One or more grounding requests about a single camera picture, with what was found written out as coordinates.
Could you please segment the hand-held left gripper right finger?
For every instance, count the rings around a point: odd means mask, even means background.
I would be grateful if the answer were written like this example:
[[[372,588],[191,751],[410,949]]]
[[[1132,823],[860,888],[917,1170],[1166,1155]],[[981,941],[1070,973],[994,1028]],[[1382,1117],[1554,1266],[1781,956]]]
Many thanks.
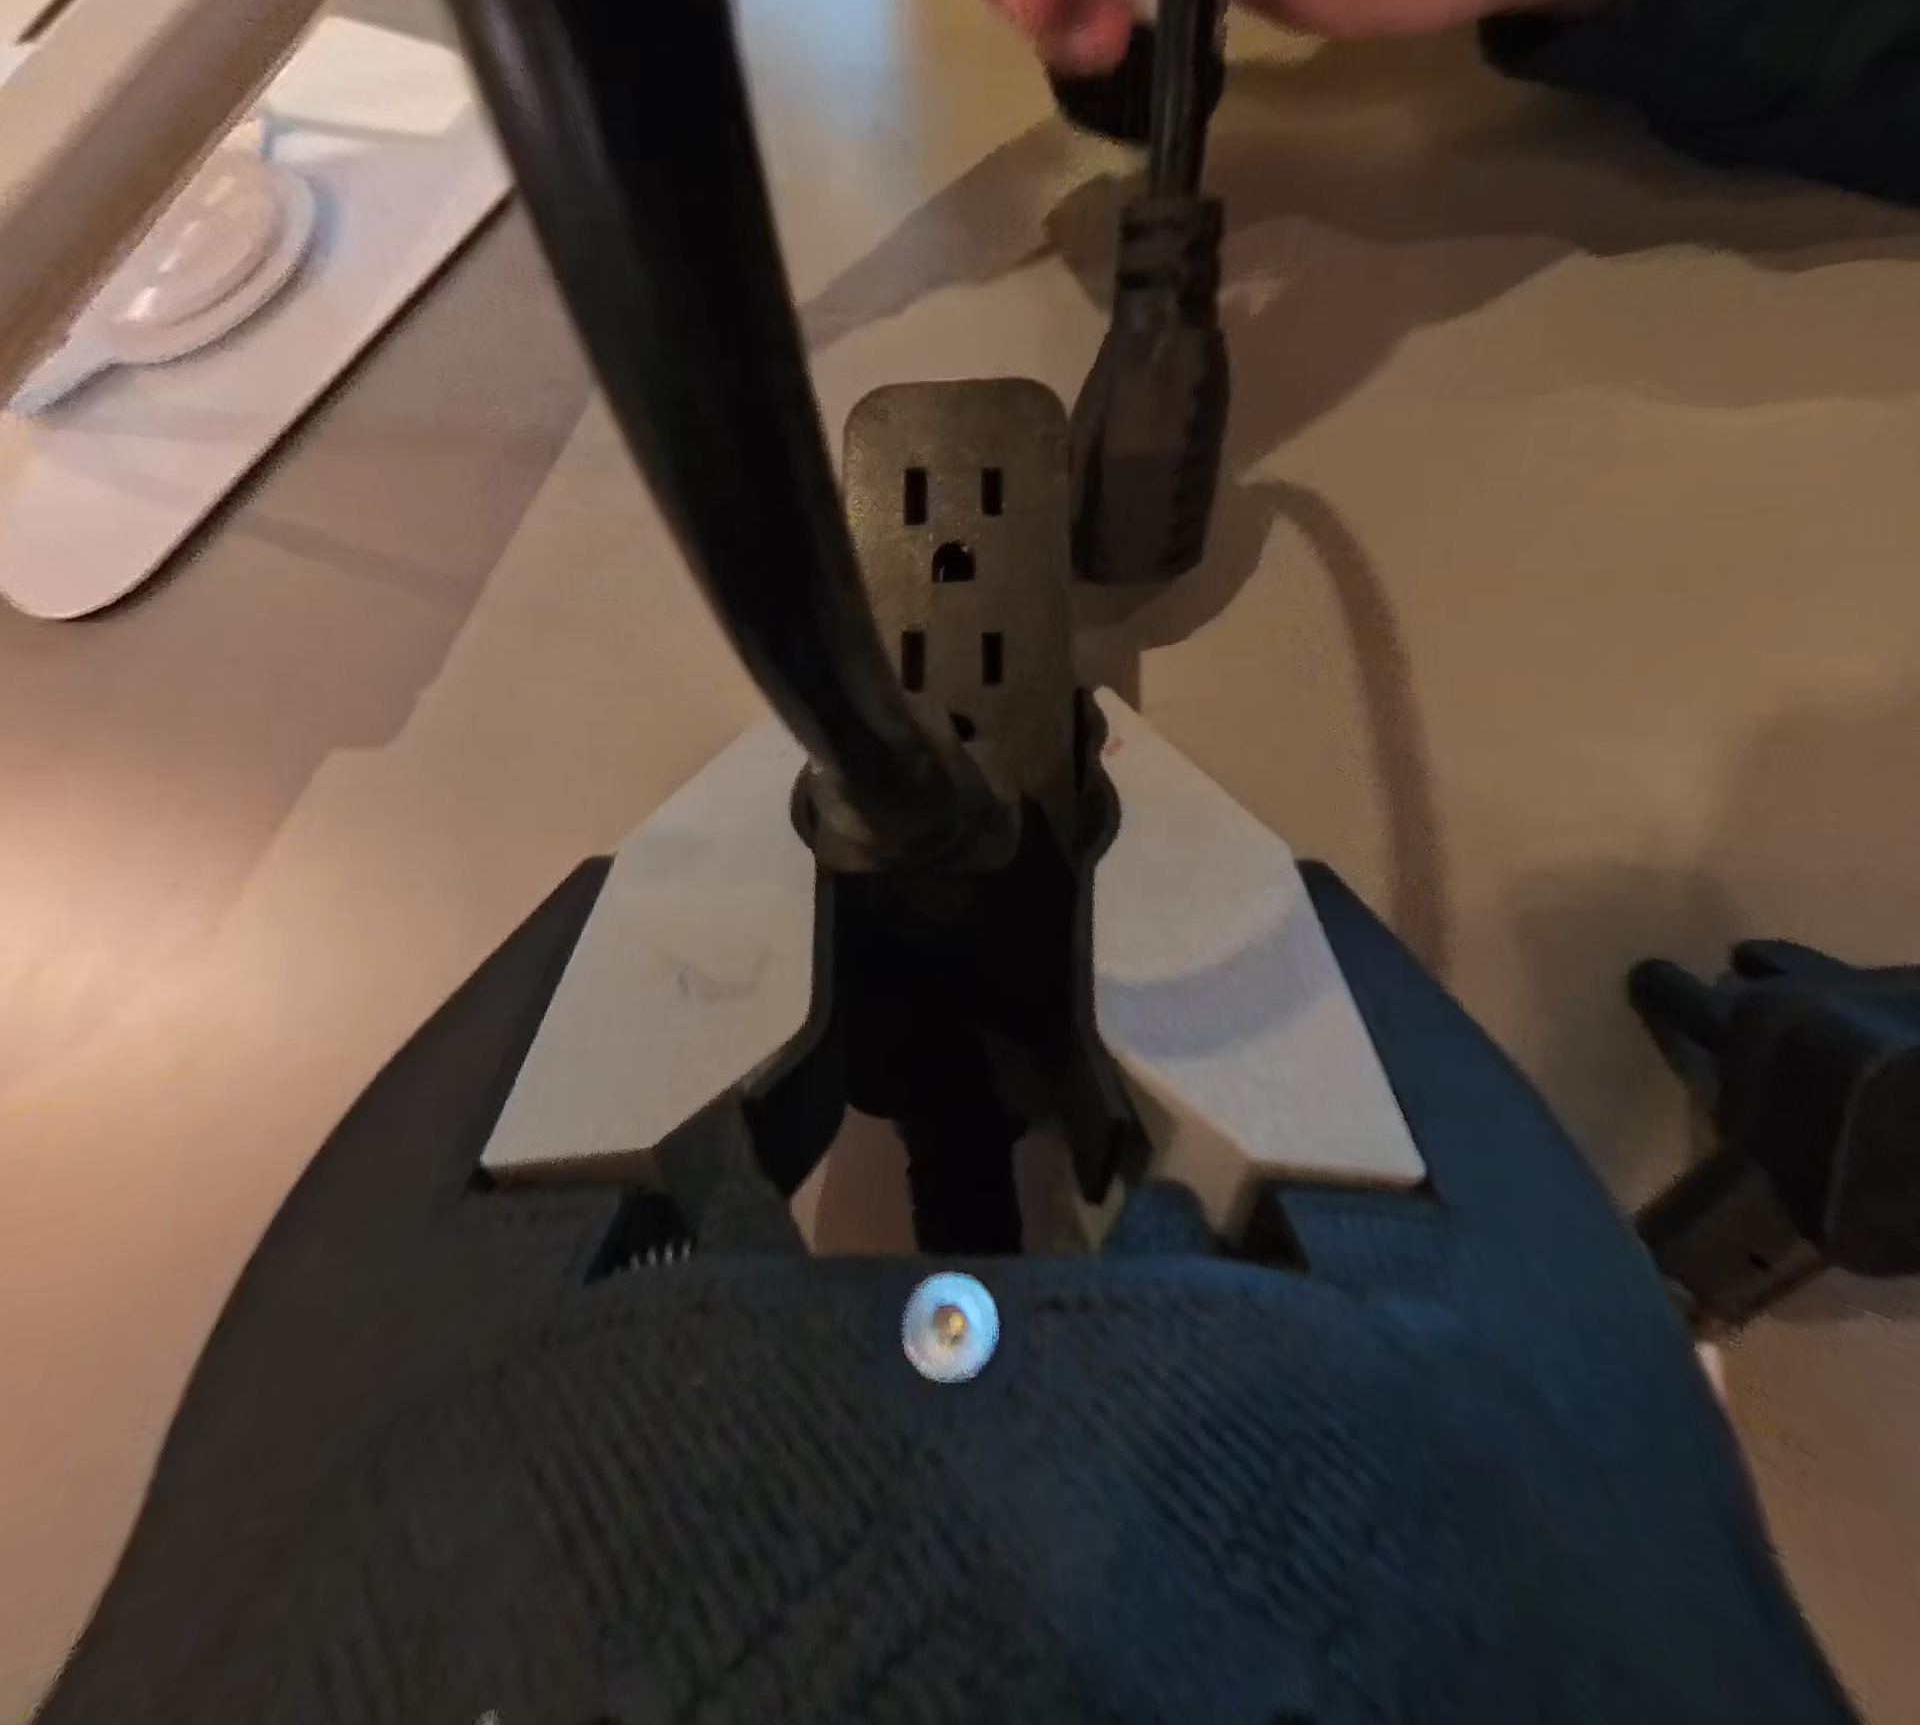
[[[1113,692],[1093,710],[1118,793],[1093,874],[1093,1024],[1138,1105],[1147,1177],[1416,1189],[1416,1143],[1294,850]]]

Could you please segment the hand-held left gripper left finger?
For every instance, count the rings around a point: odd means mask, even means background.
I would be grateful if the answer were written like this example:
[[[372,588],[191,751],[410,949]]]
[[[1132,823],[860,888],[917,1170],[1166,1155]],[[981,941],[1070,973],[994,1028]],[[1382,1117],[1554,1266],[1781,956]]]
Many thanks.
[[[495,1179],[652,1162],[752,1085],[812,1011],[816,854],[801,746],[741,730],[618,850],[485,1140]]]

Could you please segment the black power strip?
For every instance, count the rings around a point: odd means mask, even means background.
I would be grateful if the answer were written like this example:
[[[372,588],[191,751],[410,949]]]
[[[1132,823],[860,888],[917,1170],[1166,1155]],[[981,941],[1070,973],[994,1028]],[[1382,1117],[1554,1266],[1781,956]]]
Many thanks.
[[[1019,1068],[1019,1109],[1097,1177],[1134,1117],[1093,1024],[1093,874],[1118,788],[1070,658],[1067,409],[1008,375],[876,387],[845,428],[845,498],[908,710],[1019,816],[1000,867],[917,876],[886,921],[917,933],[934,996]]]

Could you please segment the person's right forearm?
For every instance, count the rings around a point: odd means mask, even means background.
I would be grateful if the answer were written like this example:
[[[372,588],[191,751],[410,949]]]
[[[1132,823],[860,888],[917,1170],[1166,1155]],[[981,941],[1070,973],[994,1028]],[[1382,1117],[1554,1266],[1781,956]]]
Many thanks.
[[[1475,44],[1707,166],[1920,199],[1920,0],[1598,0],[1487,16]]]

